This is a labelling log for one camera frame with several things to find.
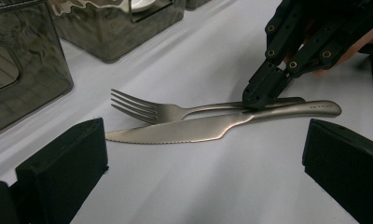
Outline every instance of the fork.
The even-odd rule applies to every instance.
[[[224,110],[224,109],[248,109],[242,102],[231,102],[215,105],[201,105],[191,108],[183,108],[178,105],[157,104],[145,101],[124,92],[112,89],[111,95],[115,98],[111,100],[116,103],[112,107],[136,119],[151,123],[167,123],[182,120],[189,114],[207,110]],[[277,105],[290,105],[305,102],[300,97],[279,98],[268,107]]]

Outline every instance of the metal utensil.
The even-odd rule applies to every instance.
[[[114,102],[114,104],[111,104],[111,106],[131,117],[151,124],[179,121],[189,114],[201,111],[246,109],[242,102],[232,102],[216,105],[202,105],[192,108],[183,108],[178,105],[165,105],[145,101],[117,90],[111,91],[111,95],[115,97],[111,99]],[[300,97],[279,98],[272,104],[268,105],[268,107],[278,105],[290,105],[302,102],[305,102],[305,100]]]
[[[221,138],[229,129],[247,122],[292,116],[335,117],[341,108],[331,101],[313,101],[295,105],[281,105],[260,111],[220,115],[151,125],[106,133],[110,141],[134,144],[170,144],[202,142]]]

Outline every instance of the robotic hand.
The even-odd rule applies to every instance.
[[[315,33],[303,43],[306,27],[311,25]],[[293,78],[331,68],[372,28],[373,0],[283,0],[265,28],[266,60],[245,88],[243,104],[264,107]],[[290,53],[286,68],[279,68]]]

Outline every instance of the white table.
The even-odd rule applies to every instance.
[[[105,64],[62,42],[75,87],[0,134],[0,180],[79,122],[102,117],[107,131],[145,125],[113,108],[110,89],[181,106],[240,101],[264,61],[264,27],[280,0],[213,0]],[[373,140],[373,84],[357,56],[324,78],[306,74],[283,93],[332,100],[325,119]],[[73,223],[356,223],[301,164],[310,118],[244,125],[217,141],[179,145],[107,142],[110,170]]]

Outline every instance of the table knife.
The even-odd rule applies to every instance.
[[[203,142],[219,139],[229,129],[247,122],[298,116],[335,117],[340,114],[341,108],[334,102],[311,101],[265,108],[259,111],[244,111],[110,132],[105,134],[105,139],[131,144]]]

